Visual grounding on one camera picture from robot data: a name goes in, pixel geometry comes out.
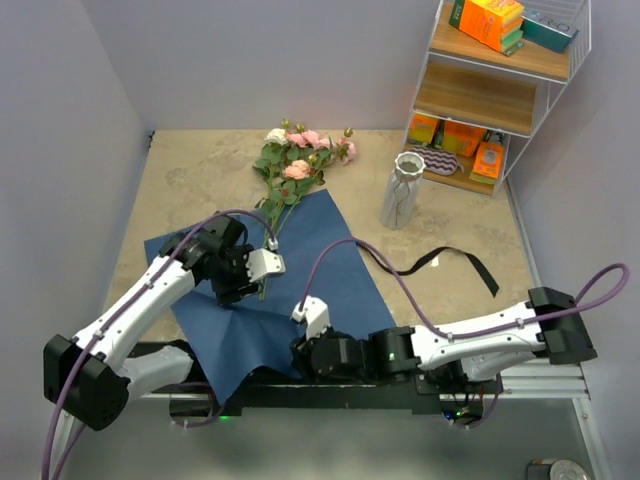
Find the blue wrapping paper sheet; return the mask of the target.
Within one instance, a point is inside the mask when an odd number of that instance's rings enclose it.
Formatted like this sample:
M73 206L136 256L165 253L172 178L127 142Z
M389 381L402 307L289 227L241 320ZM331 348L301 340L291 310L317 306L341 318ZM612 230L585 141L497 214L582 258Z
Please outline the blue wrapping paper sheet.
M264 299L218 305L206 282L171 310L212 386L226 402L244 378L266 366L296 377L290 343L303 329L290 315L309 289L329 307L334 329L362 339L395 322L330 194L306 196L278 233L286 272L267 282Z

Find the pink rose stem with buds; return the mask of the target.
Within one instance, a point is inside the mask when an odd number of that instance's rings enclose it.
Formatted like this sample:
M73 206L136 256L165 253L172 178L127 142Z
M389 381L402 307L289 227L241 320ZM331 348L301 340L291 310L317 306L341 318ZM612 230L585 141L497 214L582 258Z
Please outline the pink rose stem with buds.
M343 131L340 140L334 145L334 157L342 164L346 165L356 157L357 150L352 140L354 131L347 127Z

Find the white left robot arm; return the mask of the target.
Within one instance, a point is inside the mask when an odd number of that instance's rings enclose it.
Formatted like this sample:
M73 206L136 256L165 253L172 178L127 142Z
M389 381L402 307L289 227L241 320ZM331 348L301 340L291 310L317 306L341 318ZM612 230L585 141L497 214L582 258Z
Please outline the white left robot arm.
M97 320L72 338L52 337L43 351L44 396L94 431L111 425L128 403L132 381L120 370L141 336L203 281L219 304L260 290L249 263L240 210L218 212L171 236L142 277Z

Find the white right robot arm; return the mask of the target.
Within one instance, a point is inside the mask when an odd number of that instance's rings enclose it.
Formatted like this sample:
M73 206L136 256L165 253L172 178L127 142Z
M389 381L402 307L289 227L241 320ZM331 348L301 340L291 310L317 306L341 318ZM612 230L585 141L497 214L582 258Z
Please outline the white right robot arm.
M325 302L310 297L294 309L305 333L290 345L293 365L311 382L391 383L422 373L446 379L459 393L537 357L552 365L578 364L597 353L576 300L538 287L500 312L436 326L392 327L365 339L335 330Z

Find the black ribbon with gold lettering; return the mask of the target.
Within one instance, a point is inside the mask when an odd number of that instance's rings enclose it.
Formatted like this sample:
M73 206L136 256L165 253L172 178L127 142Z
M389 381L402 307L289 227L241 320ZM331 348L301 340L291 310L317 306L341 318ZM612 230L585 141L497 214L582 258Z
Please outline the black ribbon with gold lettering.
M462 298L478 291L487 299L495 299L501 291L479 255L464 249L392 236L384 236L372 245L372 250L363 245L358 249L383 297L402 291L395 275L415 297Z

